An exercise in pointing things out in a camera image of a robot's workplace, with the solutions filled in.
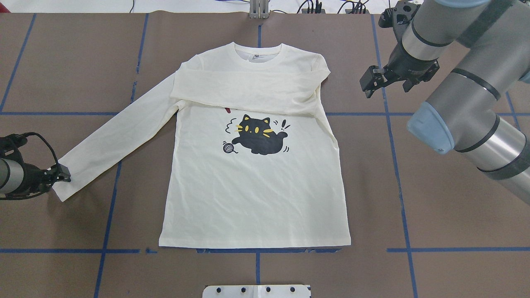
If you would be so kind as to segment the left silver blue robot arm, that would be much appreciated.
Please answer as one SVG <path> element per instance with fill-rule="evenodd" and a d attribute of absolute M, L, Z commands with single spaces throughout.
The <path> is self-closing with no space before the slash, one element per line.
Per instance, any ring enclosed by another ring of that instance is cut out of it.
<path fill-rule="evenodd" d="M 19 148 L 28 143 L 29 136 L 40 138 L 50 149 L 55 164 L 42 170 L 26 163 Z M 51 190 L 57 182 L 70 182 L 68 168 L 59 164 L 51 145 L 36 132 L 11 134 L 0 138 L 0 192 L 1 200 L 31 199 Z"/>

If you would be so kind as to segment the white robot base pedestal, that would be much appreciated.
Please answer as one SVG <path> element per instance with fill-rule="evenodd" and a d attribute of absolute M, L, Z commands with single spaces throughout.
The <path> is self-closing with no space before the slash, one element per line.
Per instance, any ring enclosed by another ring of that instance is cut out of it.
<path fill-rule="evenodd" d="M 311 298 L 310 285 L 215 285 L 207 286 L 203 298 Z"/>

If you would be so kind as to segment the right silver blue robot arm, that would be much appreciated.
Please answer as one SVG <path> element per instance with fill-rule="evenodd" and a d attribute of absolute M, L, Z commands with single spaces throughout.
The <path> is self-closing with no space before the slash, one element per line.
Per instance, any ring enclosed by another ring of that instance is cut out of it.
<path fill-rule="evenodd" d="M 453 42 L 466 56 L 420 105 L 407 130 L 439 154 L 455 150 L 529 203 L 529 137 L 493 112 L 514 83 L 529 83 L 529 6 L 519 0 L 400 0 L 379 17 L 396 46 L 360 79 L 367 98 L 392 83 L 409 92 L 439 70 Z"/>

